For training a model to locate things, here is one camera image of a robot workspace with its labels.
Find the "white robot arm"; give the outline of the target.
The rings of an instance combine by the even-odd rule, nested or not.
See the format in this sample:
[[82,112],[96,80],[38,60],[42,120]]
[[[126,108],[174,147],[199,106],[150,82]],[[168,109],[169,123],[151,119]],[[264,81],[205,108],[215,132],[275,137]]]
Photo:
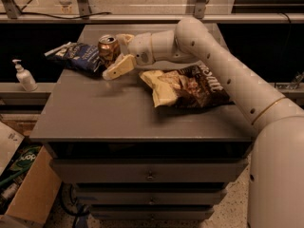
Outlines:
[[203,61],[257,130],[250,173],[248,228],[304,228],[304,110],[218,43],[198,19],[174,29],[120,34],[126,54],[104,73],[116,79],[157,61]]

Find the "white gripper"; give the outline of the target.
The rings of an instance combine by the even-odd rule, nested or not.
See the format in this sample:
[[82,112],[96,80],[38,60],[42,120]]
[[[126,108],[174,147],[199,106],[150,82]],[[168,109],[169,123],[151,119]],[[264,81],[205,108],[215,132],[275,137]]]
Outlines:
[[103,72],[105,80],[114,80],[125,75],[133,70],[136,64],[148,66],[155,63],[152,50],[152,34],[150,32],[138,34],[135,37],[133,34],[117,34],[116,39],[121,54]]

